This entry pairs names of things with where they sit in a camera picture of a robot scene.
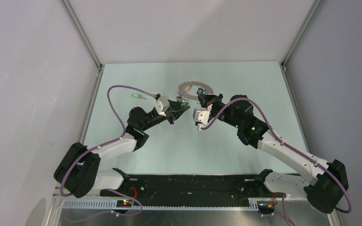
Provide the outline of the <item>large metal keyring disc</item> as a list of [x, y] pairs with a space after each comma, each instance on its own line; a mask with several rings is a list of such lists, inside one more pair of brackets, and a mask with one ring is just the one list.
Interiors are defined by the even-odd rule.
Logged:
[[197, 97], [197, 90], [198, 88], [203, 88], [207, 90], [207, 95], [214, 94], [213, 89], [206, 83], [199, 82], [199, 81], [186, 81], [181, 83], [178, 86], [178, 94], [185, 100], [198, 100]]

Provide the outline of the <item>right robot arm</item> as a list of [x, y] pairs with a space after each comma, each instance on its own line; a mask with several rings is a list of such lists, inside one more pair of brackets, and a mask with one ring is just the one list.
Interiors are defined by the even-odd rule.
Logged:
[[197, 96], [201, 107], [194, 110], [193, 117], [199, 130], [209, 129], [217, 120], [225, 122], [237, 129], [244, 145], [270, 154], [297, 173], [284, 175], [263, 170], [255, 183], [259, 196], [274, 192], [305, 198], [326, 214], [334, 210], [352, 211], [346, 167], [342, 162], [329, 162], [289, 144], [272, 128], [258, 104], [245, 95], [235, 95], [226, 104], [222, 102], [222, 95], [199, 93]]

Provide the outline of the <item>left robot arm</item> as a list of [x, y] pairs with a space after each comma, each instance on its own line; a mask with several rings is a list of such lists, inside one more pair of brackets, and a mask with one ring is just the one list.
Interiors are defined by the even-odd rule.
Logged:
[[164, 121], [174, 124], [188, 109], [186, 102], [167, 99], [157, 100], [150, 112], [141, 107], [132, 108], [124, 135], [93, 148], [80, 142], [72, 144], [55, 170], [54, 179], [76, 198], [104, 189], [112, 189], [119, 196], [127, 195], [130, 190], [127, 176], [119, 169], [103, 170], [100, 164], [140, 149], [149, 138], [146, 130]]

